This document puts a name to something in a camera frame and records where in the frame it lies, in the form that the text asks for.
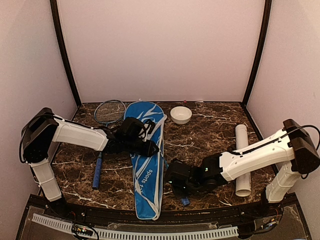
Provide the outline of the blue racket bag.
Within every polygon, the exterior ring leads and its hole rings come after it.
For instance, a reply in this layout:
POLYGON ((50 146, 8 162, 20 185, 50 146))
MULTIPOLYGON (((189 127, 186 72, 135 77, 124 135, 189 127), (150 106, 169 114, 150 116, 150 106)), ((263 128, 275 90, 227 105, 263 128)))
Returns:
POLYGON ((129 104, 124 118, 134 117, 144 123, 151 119, 155 128, 146 139, 154 141, 159 152, 151 157, 131 156, 136 216, 140 220, 157 220, 161 214, 164 176, 164 124, 167 115, 156 103, 136 101, 129 104))

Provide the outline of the blue badminton racket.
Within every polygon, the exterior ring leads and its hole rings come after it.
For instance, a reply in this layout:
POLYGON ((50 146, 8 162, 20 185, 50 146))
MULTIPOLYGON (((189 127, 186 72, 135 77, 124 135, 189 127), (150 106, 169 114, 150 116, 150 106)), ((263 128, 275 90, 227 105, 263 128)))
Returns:
MULTIPOLYGON (((167 166, 164 181, 172 185, 186 185, 190 175, 190 167, 182 161, 174 158, 167 166)), ((190 204, 188 197, 180 199, 184 207, 190 204)))
MULTIPOLYGON (((108 100, 101 103, 94 111, 94 119, 105 125, 116 123, 123 118, 126 106, 120 100, 108 100)), ((100 186, 101 170, 103 164, 103 153, 100 152, 96 160, 96 166, 93 176, 92 189, 98 190, 100 186)))

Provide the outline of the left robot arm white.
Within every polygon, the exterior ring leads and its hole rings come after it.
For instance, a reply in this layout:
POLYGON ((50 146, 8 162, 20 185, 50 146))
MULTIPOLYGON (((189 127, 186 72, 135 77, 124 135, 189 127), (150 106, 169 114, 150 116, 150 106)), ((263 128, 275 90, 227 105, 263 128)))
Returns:
POLYGON ((18 147, 19 160, 32 169, 51 210, 60 218, 67 218, 70 206, 62 199, 51 164, 49 149, 52 143, 65 143, 106 154, 128 152, 152 157, 159 152, 157 144, 142 137, 147 132, 143 122, 126 118, 120 126, 91 127, 55 115, 48 107, 39 111, 22 129, 18 147))

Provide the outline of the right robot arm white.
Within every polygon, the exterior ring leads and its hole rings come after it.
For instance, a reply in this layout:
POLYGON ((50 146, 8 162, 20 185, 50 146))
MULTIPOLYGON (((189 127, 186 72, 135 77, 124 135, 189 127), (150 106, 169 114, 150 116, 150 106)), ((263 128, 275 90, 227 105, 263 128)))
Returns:
POLYGON ((208 192, 236 178, 264 167, 282 163, 274 180, 265 187, 255 213, 266 217, 283 200, 285 194, 302 175, 320 166, 320 156, 310 134, 293 119, 264 140, 244 148, 215 153, 202 160, 200 166, 173 160, 164 175, 165 182, 182 195, 208 192))

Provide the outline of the white ceramic bowl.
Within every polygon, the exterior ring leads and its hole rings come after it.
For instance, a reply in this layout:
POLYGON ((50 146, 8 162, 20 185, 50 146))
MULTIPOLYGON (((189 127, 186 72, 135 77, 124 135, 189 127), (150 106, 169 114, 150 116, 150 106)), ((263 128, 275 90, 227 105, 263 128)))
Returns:
POLYGON ((187 124, 192 117, 192 111, 185 106, 176 106, 170 111, 171 120, 178 125, 187 124))

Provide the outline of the small circuit board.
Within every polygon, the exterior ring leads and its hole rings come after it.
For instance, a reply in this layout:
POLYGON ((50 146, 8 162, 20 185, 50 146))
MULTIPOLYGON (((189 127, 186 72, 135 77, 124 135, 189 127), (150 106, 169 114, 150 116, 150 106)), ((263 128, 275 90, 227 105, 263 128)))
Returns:
POLYGON ((92 236, 93 235, 93 231, 90 229, 90 228, 87 228, 85 226, 82 226, 82 225, 76 225, 74 224, 72 227, 71 227, 71 231, 75 234, 78 234, 78 235, 83 235, 83 236, 92 236))

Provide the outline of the black vertical frame post left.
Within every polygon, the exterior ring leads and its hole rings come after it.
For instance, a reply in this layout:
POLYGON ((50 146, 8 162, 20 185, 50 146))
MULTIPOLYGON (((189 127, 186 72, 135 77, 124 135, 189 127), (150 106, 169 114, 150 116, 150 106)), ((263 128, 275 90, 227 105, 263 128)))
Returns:
POLYGON ((65 74, 68 80, 68 84, 69 84, 73 99, 75 101, 76 106, 79 108, 82 105, 82 101, 76 86, 76 82, 75 82, 70 61, 68 58, 67 48, 66 48, 66 44, 63 36, 62 25, 61 25, 61 20, 59 15, 58 1, 50 0, 49 2, 50 2, 51 15, 53 20, 55 35, 56 35, 63 67, 65 70, 65 74))

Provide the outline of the black vertical frame post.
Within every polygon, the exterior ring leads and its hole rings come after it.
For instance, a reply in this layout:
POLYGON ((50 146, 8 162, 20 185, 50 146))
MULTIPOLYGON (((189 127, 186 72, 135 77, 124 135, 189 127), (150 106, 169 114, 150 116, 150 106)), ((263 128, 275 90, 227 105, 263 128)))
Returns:
POLYGON ((66 48, 66 44, 63 36, 62 25, 61 25, 61 20, 59 15, 58 1, 50 0, 49 2, 50 2, 51 15, 53 20, 55 35, 56 35, 63 67, 65 70, 65 74, 68 80, 68 84, 69 84, 73 99, 75 101, 76 106, 79 108, 82 105, 82 101, 76 86, 76 82, 75 82, 70 61, 68 58, 67 48, 66 48))
POLYGON ((272 0, 265 0, 264 1, 264 9, 263 9, 263 15, 262 15, 262 21, 261 21, 261 27, 260 27, 260 32, 259 32, 259 37, 258 37, 258 42, 257 42, 257 47, 254 55, 254 60, 251 68, 251 72, 249 75, 248 83, 244 92, 244 96, 242 99, 242 106, 243 108, 246 108, 250 97, 251 93, 254 88, 255 80, 258 74, 263 50, 264 50, 264 45, 266 41, 266 36, 267 36, 267 31, 268 31, 268 26, 269 26, 269 20, 270 20, 270 15, 271 15, 271 8, 272 8, 272 0))

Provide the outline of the black vertical frame post right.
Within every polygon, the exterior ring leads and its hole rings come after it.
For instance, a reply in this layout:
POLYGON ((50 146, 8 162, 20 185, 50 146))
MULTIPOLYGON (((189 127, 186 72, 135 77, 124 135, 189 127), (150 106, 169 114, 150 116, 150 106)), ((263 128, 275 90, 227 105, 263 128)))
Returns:
POLYGON ((263 50, 264 50, 264 45, 266 41, 266 36, 267 36, 267 31, 268 31, 268 26, 269 26, 269 20, 270 20, 270 15, 271 15, 271 8, 272 8, 272 0, 265 0, 264 1, 264 9, 263 9, 263 15, 262 15, 262 21, 261 21, 261 27, 260 27, 260 32, 259 32, 259 37, 258 37, 258 42, 257 42, 257 47, 254 55, 254 60, 251 68, 251 72, 249 75, 248 83, 244 92, 244 96, 242 99, 242 106, 243 108, 246 108, 250 97, 251 93, 254 88, 255 80, 258 74, 263 50))

